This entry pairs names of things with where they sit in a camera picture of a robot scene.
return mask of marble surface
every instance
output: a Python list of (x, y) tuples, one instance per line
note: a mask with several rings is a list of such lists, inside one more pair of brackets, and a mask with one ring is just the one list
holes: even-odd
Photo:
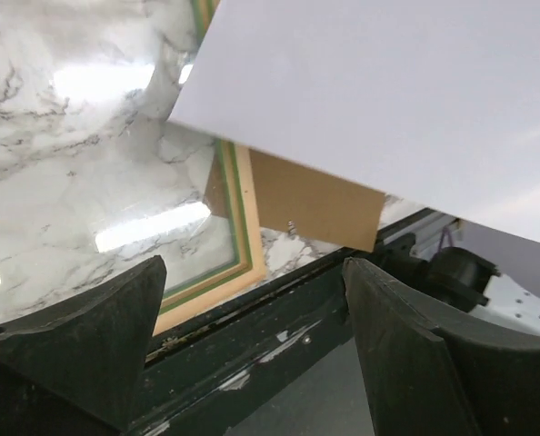
[[(196, 49), (188, 0), (0, 2), (0, 322), (155, 254), (168, 287), (234, 258), (212, 138), (165, 122)], [(267, 280), (337, 248), (263, 239)]]

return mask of white panel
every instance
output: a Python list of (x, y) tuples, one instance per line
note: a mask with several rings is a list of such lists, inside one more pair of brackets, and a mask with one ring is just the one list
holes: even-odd
[(540, 242), (540, 0), (224, 0), (172, 119)]

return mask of brown cardboard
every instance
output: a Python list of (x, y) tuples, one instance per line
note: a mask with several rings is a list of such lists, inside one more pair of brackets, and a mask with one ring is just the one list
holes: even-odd
[[(309, 239), (373, 250), (385, 196), (373, 189), (250, 150), (260, 225)], [(205, 199), (227, 216), (224, 177), (215, 159)]]

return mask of white sheet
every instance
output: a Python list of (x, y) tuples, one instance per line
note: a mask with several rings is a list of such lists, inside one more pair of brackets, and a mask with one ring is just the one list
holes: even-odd
[(171, 119), (540, 242), (540, 0), (224, 0)]

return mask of chipped paint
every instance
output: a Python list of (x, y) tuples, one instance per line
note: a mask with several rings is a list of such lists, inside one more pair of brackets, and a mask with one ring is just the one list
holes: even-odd
[(241, 370), (238, 374), (230, 377), (217, 388), (219, 391), (238, 391), (250, 380), (248, 370)]
[(288, 330), (284, 330), (283, 332), (279, 332), (276, 335), (276, 339), (280, 342), (284, 342), (288, 339)]
[(259, 362), (260, 363), (270, 362), (278, 354), (280, 354), (282, 352), (285, 352), (290, 347), (292, 347), (295, 343), (297, 343), (298, 340), (300, 340), (300, 338), (302, 338), (305, 335), (306, 332), (308, 332), (310, 329), (315, 327), (318, 323), (320, 323), (320, 321), (317, 321), (312, 325), (307, 325), (307, 326), (303, 327), (302, 329), (297, 330), (296, 332), (292, 333), (290, 338), (288, 338), (287, 340), (285, 340), (283, 342), (281, 341), (282, 342), (281, 345), (279, 345), (278, 347), (274, 348), (272, 351), (270, 351), (270, 352), (266, 353), (264, 356), (262, 356), (260, 358)]
[(157, 436), (157, 434), (161, 434), (165, 430), (167, 430), (170, 427), (169, 421), (162, 422), (161, 424), (157, 425), (154, 429), (148, 431), (143, 436)]

